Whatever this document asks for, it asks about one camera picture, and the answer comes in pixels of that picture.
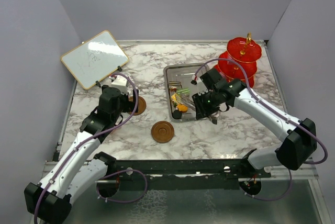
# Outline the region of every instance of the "marble surface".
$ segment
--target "marble surface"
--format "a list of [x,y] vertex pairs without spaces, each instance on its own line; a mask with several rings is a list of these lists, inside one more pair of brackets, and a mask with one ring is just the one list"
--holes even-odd
[[[246,113],[231,108],[218,119],[218,125],[209,120],[171,122],[166,99],[163,69],[167,65],[200,63],[219,57],[226,44],[132,44],[121,46],[129,57],[124,73],[134,80],[140,96],[147,102],[145,112],[110,134],[90,156],[104,151],[117,159],[229,159],[241,158],[254,148],[270,147],[278,139],[263,125]],[[283,109],[274,75],[264,47],[257,61],[254,90]],[[109,84],[105,79],[102,84]],[[101,89],[88,91],[77,85],[67,122],[60,157],[69,148],[83,119],[98,104]],[[165,144],[155,142],[151,127],[166,120],[174,127],[174,138]]]

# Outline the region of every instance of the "metal tray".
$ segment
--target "metal tray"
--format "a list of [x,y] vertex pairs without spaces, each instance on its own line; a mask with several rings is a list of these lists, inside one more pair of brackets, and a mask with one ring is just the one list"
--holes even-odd
[[[191,84],[192,76],[201,67],[203,63],[191,63],[191,64],[178,64],[170,65],[164,68],[164,84],[166,91],[166,99],[168,101],[169,115],[173,122],[185,122],[185,121],[195,121],[195,111],[188,109],[186,113],[183,114],[181,119],[174,119],[172,117],[172,112],[175,108],[171,103],[171,96],[173,95],[169,90],[169,81],[181,82],[183,88],[189,88],[189,96],[197,93],[197,87]],[[209,67],[206,65],[199,71],[199,76],[207,72]]]

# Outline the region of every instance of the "wooden coaster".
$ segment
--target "wooden coaster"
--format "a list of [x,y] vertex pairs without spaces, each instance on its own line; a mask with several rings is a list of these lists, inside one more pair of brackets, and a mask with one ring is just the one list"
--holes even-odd
[[143,97],[139,96],[138,97],[138,110],[137,110],[137,113],[134,113],[134,116],[142,114],[146,110],[146,107],[147,107],[146,101],[144,100]]
[[151,128],[151,135],[158,143],[167,143],[174,136],[172,124],[166,121],[159,121]]

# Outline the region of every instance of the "gold handle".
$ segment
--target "gold handle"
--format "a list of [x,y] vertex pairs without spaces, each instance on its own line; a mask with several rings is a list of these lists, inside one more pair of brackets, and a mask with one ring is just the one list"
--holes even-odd
[[247,45],[248,45],[250,42],[251,42],[251,33],[249,32],[249,33],[247,34],[247,38],[246,38],[246,40],[245,40],[244,48],[243,48],[243,50],[240,51],[240,54],[241,54],[241,55],[245,55],[245,49],[247,48]]
[[251,42],[251,33],[249,32],[248,34],[247,34],[247,40],[246,40],[246,44],[249,44]]

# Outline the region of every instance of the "green object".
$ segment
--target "green object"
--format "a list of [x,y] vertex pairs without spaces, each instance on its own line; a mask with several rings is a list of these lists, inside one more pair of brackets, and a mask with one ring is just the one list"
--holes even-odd
[[181,95],[181,94],[189,95],[189,88],[179,89],[179,90],[176,91],[176,93],[178,95]]

